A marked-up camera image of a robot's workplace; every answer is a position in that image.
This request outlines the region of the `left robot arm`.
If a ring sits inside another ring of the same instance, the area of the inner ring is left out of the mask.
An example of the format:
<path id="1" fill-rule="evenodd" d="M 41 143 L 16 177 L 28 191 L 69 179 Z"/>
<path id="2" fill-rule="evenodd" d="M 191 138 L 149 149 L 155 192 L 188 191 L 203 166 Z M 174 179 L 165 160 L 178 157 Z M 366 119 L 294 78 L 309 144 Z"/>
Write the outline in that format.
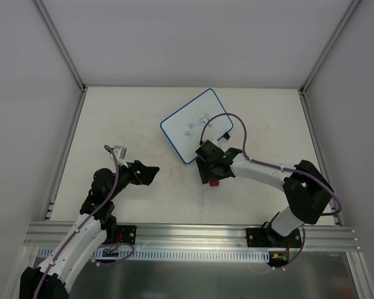
<path id="1" fill-rule="evenodd" d="M 80 214 L 66 236 L 36 268 L 27 267 L 23 271 L 19 298 L 68 298 L 93 253 L 104 243 L 114 243 L 117 239 L 113 198 L 130 184 L 150 185 L 159 170 L 139 160 L 117 164 L 115 171 L 97 170 Z"/>

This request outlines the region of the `red bone-shaped eraser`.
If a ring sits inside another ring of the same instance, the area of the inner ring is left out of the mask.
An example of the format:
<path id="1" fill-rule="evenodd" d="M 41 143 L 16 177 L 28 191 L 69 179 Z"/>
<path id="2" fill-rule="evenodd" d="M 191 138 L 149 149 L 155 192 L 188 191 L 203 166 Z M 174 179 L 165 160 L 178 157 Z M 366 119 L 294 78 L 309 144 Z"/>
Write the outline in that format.
<path id="1" fill-rule="evenodd" d="M 209 182 L 209 185 L 210 185 L 211 187 L 219 186 L 219 181 L 210 181 L 210 182 Z"/>

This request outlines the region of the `blue framed whiteboard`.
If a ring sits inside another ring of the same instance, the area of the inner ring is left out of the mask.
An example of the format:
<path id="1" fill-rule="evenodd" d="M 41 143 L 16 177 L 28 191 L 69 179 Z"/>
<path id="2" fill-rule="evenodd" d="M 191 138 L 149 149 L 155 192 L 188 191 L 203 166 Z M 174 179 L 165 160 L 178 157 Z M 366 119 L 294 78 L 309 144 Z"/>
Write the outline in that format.
<path id="1" fill-rule="evenodd" d="M 234 124 L 230 117 L 212 117 L 226 109 L 216 92 L 209 88 L 183 105 L 160 123 L 160 128 L 184 164 L 192 163 L 197 155 L 201 135 L 219 140 L 230 132 Z"/>

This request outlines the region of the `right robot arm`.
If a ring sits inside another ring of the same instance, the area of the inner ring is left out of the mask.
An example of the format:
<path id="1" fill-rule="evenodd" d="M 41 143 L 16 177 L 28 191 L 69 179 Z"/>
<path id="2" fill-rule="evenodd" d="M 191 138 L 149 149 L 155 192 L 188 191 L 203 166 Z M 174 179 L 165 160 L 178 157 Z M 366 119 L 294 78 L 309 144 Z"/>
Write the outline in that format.
<path id="1" fill-rule="evenodd" d="M 203 184 L 226 178 L 246 178 L 282 191 L 287 207 L 277 213 L 262 229 L 256 240 L 263 246 L 280 247 L 304 224 L 314 225 L 330 202 L 333 190 L 309 161 L 302 160 L 291 168 L 253 162 L 243 150 L 223 151 L 212 141 L 205 141 L 196 150 L 199 175 Z"/>

